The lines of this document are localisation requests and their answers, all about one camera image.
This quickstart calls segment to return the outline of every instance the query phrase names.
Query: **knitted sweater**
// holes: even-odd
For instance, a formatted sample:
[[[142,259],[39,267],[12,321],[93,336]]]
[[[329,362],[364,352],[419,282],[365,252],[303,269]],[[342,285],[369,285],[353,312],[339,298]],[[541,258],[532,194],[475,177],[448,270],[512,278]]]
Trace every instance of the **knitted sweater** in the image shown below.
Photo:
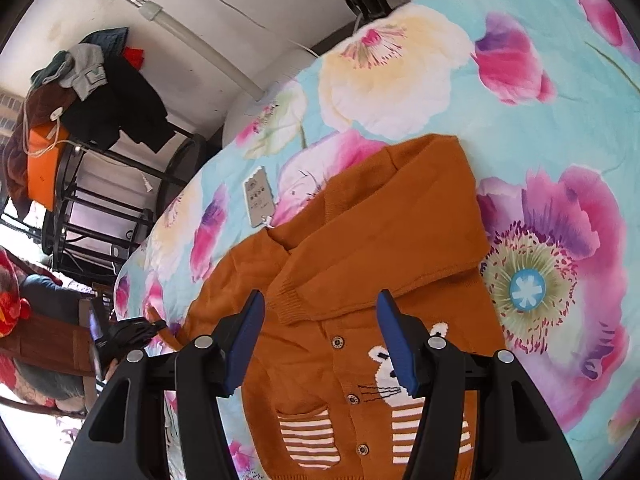
[[[242,386],[271,480],[399,480],[424,399],[399,386],[376,322],[399,309],[463,351],[491,355],[502,332],[478,271],[488,251],[475,181],[455,137],[388,146],[334,176],[292,221],[220,261],[185,330],[210,333],[252,288],[266,318]],[[457,480],[469,478],[476,396],[465,397]]]

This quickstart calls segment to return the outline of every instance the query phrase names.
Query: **bed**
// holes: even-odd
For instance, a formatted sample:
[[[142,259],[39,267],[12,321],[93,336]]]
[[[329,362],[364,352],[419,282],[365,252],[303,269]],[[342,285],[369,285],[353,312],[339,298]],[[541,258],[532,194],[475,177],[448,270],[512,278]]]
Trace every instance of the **bed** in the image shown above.
[[[153,306],[170,327],[183,322],[220,258],[258,229],[243,192],[258,168],[275,226],[384,143],[457,135],[478,182],[492,246],[481,273],[506,345],[595,480],[640,419],[638,124],[640,51],[607,0],[414,0],[302,71],[200,170],[122,267],[117,314]],[[166,400],[180,479],[175,396]],[[220,411],[241,480],[267,478],[241,392]]]

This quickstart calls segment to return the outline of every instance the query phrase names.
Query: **orange box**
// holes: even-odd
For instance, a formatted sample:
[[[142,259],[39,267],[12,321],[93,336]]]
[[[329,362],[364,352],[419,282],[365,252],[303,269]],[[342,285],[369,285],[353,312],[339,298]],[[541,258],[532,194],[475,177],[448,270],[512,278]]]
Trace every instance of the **orange box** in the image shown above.
[[[55,141],[56,123],[41,124],[29,131],[29,151],[36,152]],[[58,140],[68,139],[69,132],[60,124]],[[56,173],[58,163],[65,143],[57,144],[55,148],[41,156],[29,156],[27,160],[27,190],[31,200],[42,204],[49,211],[53,211],[56,195]]]

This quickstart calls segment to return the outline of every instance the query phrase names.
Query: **price tag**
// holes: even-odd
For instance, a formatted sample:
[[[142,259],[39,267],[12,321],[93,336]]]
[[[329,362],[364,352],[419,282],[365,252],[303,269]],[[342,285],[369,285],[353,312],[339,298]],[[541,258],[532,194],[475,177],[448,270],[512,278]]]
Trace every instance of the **price tag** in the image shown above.
[[[244,181],[244,201],[251,227],[266,224],[269,217],[273,216],[276,206],[264,167],[258,168]]]

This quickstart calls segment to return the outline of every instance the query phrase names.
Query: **brown and white stripes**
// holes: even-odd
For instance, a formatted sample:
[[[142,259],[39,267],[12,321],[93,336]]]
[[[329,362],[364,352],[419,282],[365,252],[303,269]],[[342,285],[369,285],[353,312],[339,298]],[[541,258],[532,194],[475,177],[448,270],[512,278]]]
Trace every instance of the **brown and white stripes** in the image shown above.
[[[300,466],[328,469],[340,462],[328,410],[308,417],[278,419],[287,451]]]
[[[394,464],[406,464],[414,448],[415,436],[422,417],[424,399],[417,399],[414,405],[404,405],[401,409],[392,411],[392,439],[393,439],[393,461]],[[462,432],[460,434],[459,454],[471,451],[473,447],[469,442],[471,435],[468,431],[469,424],[462,421]]]

